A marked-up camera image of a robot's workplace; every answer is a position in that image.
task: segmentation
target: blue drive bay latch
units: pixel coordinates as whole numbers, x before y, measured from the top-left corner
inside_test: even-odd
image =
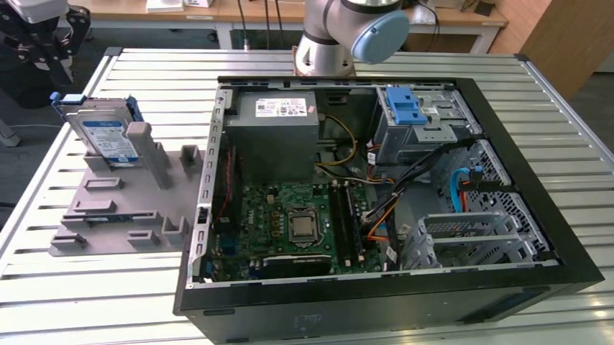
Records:
[[[394,113],[395,124],[427,124],[428,119],[420,110],[420,100],[408,87],[386,88],[387,102]]]

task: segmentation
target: green circuit board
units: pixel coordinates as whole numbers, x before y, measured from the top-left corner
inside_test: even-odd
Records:
[[[350,267],[336,258],[335,229],[330,215],[330,193],[327,184],[247,185],[243,192],[240,232],[224,235],[220,246],[231,248],[223,254],[223,276],[226,280],[250,279],[250,259],[286,254],[324,254],[332,258],[330,274],[380,271],[379,246],[363,248],[360,263]],[[362,184],[348,187],[355,211],[367,209],[367,197]],[[292,241],[290,218],[299,213],[316,214],[316,240],[308,243]]]

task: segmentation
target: power supply label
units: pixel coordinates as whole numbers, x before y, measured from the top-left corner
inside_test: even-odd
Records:
[[[256,100],[256,117],[307,116],[304,98],[260,98]]]

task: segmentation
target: white desk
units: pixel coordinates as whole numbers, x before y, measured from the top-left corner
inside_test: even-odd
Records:
[[[338,344],[611,344],[613,154],[530,64],[511,56],[396,54],[358,75],[475,78],[606,281],[498,323],[310,339]],[[291,75],[290,52],[127,49],[104,57],[93,96],[139,99],[167,150],[206,144],[219,75]],[[179,252],[51,257],[49,240],[85,163],[64,126],[0,232],[0,344],[208,344],[172,315]],[[304,344],[295,340],[287,344]]]

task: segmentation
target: blue cable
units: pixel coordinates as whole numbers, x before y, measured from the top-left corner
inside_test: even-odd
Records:
[[[454,212],[462,212],[462,204],[459,200],[459,189],[456,186],[456,179],[459,178],[460,173],[464,173],[468,175],[468,168],[460,167],[459,169],[454,170],[452,174],[450,175],[450,198],[452,200]]]

